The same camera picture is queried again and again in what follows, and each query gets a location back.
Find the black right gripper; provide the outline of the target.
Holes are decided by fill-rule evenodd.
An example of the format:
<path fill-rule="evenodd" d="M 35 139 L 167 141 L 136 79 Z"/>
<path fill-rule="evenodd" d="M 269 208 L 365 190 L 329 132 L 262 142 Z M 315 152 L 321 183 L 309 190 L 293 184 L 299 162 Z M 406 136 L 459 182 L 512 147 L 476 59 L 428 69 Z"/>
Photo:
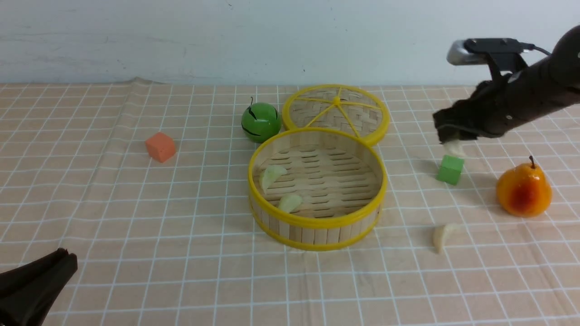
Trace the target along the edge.
<path fill-rule="evenodd" d="M 440 144 L 499 138 L 506 132 L 553 112 L 547 65 L 537 63 L 506 73 L 468 102 L 455 102 L 433 113 Z"/>

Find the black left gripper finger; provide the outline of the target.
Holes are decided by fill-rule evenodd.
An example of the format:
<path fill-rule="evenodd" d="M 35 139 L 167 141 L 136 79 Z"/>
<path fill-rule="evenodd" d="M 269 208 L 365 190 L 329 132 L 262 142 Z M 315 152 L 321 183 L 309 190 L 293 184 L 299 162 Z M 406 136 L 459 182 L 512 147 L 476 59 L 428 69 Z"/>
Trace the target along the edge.
<path fill-rule="evenodd" d="M 62 289 L 78 270 L 76 254 L 59 248 L 0 275 L 0 323 L 41 326 Z"/>
<path fill-rule="evenodd" d="M 1 274 L 1 317 L 46 317 L 58 288 L 58 263 L 54 251 L 36 261 Z"/>

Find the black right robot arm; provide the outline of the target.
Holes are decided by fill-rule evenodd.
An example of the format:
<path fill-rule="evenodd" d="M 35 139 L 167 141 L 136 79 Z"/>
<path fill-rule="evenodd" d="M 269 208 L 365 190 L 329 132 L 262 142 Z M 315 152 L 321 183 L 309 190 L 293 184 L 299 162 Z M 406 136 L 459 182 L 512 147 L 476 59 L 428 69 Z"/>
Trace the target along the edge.
<path fill-rule="evenodd" d="M 470 97 L 433 114 L 442 144 L 505 133 L 580 101 L 580 28 L 560 38 L 552 52 L 528 65 L 522 53 L 542 48 L 513 38 L 469 38 L 455 41 L 447 54 L 454 66 L 486 65 L 491 80 L 482 81 Z"/>

